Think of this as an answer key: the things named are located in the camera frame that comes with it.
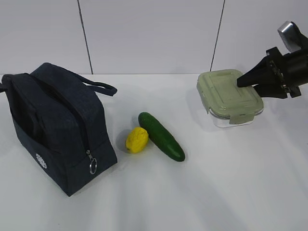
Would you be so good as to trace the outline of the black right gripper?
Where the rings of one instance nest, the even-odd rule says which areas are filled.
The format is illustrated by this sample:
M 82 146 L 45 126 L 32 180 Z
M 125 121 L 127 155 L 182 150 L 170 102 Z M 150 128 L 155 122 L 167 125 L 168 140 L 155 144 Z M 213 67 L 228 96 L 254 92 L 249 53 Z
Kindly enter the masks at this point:
M 266 51 L 254 68 L 237 79 L 239 88 L 252 86 L 261 98 L 286 99 L 301 96 L 308 82 L 308 50 L 281 54 L 277 47 Z

